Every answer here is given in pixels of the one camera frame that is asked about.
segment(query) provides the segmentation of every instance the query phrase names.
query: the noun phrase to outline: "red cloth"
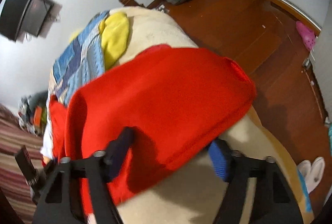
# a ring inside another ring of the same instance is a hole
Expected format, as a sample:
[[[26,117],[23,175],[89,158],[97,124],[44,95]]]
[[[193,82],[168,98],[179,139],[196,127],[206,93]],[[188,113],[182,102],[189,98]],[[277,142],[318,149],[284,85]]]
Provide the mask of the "red cloth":
[[[241,119],[255,95],[253,82],[234,61],[207,49],[140,54],[80,88],[68,109],[51,99],[53,153],[87,158],[105,149],[125,126],[134,127],[120,174],[108,184],[118,204],[185,164]],[[87,180],[81,184],[88,214]]]

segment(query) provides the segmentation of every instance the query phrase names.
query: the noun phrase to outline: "slipper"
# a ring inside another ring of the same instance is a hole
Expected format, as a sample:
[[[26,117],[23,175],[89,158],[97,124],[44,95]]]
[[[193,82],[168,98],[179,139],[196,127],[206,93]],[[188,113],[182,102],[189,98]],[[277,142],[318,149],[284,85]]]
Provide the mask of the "slipper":
[[[311,51],[316,44],[315,33],[299,21],[296,22],[296,29],[302,38],[304,46],[308,51]]]
[[[305,179],[308,193],[311,193],[323,178],[325,161],[323,157],[316,158],[311,166],[311,171]]]
[[[305,179],[311,171],[311,163],[308,160],[303,160],[298,165],[298,171],[302,174],[303,178]]]

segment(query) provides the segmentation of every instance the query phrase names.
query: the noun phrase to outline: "wooden door frame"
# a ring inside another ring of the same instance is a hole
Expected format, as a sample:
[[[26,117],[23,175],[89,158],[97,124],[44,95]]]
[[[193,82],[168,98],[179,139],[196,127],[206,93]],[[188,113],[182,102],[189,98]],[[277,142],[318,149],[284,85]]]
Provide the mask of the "wooden door frame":
[[[315,32],[315,35],[319,35],[321,27],[312,18],[310,18],[307,14],[305,14],[301,9],[293,5],[291,2],[287,0],[270,1],[293,15],[296,19],[301,21],[306,26],[308,26],[311,30]]]

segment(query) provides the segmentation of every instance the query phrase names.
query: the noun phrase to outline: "television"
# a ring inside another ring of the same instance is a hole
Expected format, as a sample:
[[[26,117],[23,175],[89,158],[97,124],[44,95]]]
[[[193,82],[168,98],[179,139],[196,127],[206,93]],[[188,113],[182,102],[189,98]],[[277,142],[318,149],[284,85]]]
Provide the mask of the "television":
[[[0,14],[0,34],[16,41],[31,0],[6,0]]]
[[[52,6],[48,0],[31,0],[23,18],[22,31],[37,37]]]

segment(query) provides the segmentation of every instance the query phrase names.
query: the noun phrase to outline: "metal bolt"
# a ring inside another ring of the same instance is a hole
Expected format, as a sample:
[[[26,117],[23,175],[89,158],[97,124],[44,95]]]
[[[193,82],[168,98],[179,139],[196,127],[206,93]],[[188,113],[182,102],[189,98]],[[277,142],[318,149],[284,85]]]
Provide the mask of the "metal bolt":
[[[93,156],[95,158],[100,158],[100,157],[103,157],[105,154],[106,154],[106,152],[104,150],[99,150],[99,151],[95,151],[93,153]]]
[[[266,157],[265,161],[268,163],[275,163],[276,159],[274,157]]]
[[[238,150],[233,150],[233,152],[232,152],[232,156],[233,156],[233,157],[240,157],[240,156],[242,156],[242,154],[241,154],[241,152],[238,151]]]
[[[60,159],[60,163],[69,163],[70,162],[70,157],[64,157]]]

